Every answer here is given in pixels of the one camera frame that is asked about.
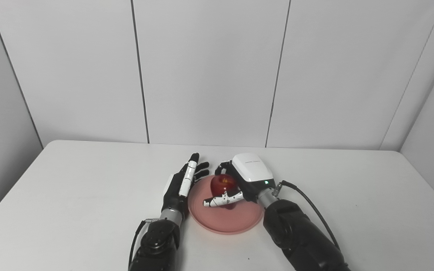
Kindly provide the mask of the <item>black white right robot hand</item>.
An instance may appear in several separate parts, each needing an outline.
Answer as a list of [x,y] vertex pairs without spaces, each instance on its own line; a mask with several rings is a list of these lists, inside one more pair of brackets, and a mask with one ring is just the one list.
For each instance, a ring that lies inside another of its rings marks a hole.
[[241,200],[254,202],[267,209],[278,201],[273,195],[276,183],[272,172],[255,153],[240,153],[230,161],[224,161],[215,170],[215,177],[224,174],[236,180],[237,188],[223,192],[212,198],[204,199],[204,207],[221,207]]

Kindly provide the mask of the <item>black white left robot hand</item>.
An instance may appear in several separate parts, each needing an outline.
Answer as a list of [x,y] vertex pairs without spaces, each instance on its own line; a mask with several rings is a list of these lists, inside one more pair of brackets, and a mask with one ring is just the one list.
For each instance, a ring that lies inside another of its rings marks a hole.
[[199,160],[200,153],[193,153],[188,162],[171,176],[163,197],[162,213],[176,211],[181,222],[188,216],[189,193],[200,180],[210,174],[208,161],[200,163]]

